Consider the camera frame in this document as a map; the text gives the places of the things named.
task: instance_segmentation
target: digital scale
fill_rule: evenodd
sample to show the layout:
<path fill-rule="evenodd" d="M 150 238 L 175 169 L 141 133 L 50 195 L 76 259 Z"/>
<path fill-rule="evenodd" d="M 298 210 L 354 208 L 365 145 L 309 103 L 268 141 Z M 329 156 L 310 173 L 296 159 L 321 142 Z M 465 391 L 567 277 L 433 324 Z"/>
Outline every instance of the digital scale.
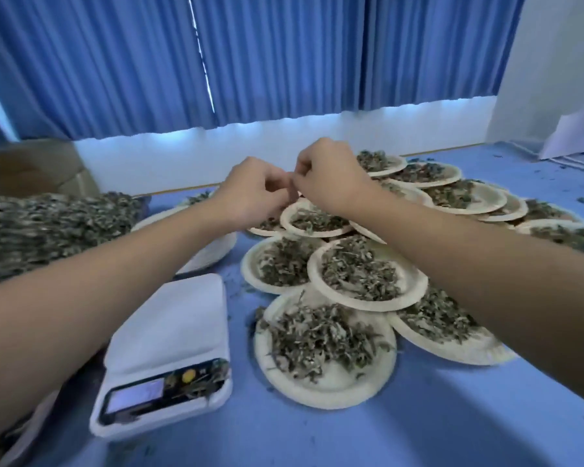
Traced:
<path fill-rule="evenodd" d="M 113 335 L 89 428 L 125 439 L 214 411 L 232 393 L 229 361 L 221 277 L 166 283 Z"/>

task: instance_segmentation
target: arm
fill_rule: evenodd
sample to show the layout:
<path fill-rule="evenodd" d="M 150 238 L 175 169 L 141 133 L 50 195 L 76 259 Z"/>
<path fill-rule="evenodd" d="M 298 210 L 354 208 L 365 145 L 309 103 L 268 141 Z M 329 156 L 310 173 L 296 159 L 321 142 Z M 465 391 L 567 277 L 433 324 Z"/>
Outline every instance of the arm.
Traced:
<path fill-rule="evenodd" d="M 584 397 L 584 254 L 397 198 L 342 142 L 314 143 L 296 172 L 303 195 L 379 235 L 503 342 Z"/>
<path fill-rule="evenodd" d="M 197 251 L 285 206 L 296 196 L 289 185 L 285 172 L 249 158 L 209 200 L 0 283 L 0 432 L 84 364 Z"/>

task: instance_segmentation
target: person's right hand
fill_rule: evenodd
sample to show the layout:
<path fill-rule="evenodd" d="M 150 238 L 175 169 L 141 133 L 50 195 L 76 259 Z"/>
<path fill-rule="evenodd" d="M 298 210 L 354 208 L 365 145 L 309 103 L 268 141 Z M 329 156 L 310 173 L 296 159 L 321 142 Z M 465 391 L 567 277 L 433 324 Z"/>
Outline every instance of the person's right hand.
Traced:
<path fill-rule="evenodd" d="M 351 203 L 374 185 L 348 143 L 329 138 L 301 151 L 292 181 L 320 209 L 343 217 Z"/>

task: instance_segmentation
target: wall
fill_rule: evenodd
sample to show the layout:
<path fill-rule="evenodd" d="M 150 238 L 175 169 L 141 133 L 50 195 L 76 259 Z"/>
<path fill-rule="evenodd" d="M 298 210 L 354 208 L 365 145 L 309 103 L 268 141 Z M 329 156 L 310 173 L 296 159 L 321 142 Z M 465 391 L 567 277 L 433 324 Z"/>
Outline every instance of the wall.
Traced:
<path fill-rule="evenodd" d="M 526 0 L 487 141 L 545 141 L 583 106 L 584 0 Z"/>
<path fill-rule="evenodd" d="M 102 191 L 145 194 L 220 182 L 247 156 L 292 170 L 298 152 L 322 136 L 354 151 L 392 154 L 484 142 L 495 97 L 435 101 L 359 113 L 279 119 L 217 129 L 76 142 Z"/>

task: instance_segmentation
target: blue table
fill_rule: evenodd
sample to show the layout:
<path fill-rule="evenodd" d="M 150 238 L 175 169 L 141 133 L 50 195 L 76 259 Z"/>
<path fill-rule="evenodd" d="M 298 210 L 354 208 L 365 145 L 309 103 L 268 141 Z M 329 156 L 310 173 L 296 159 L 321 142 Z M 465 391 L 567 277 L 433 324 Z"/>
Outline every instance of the blue table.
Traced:
<path fill-rule="evenodd" d="M 429 154 L 522 197 L 584 217 L 584 172 L 534 162 L 508 144 Z M 153 213 L 192 192 L 154 196 Z M 239 263 L 260 238 L 208 269 L 225 280 L 234 392 L 220 410 L 122 443 L 88 433 L 103 377 L 97 357 L 67 383 L 30 466 L 566 466 L 584 467 L 584 400 L 522 359 L 499 367 L 444 361 L 399 340 L 396 370 L 373 399 L 322 412 L 285 399 L 253 360 L 247 325 L 273 297 L 243 282 Z"/>

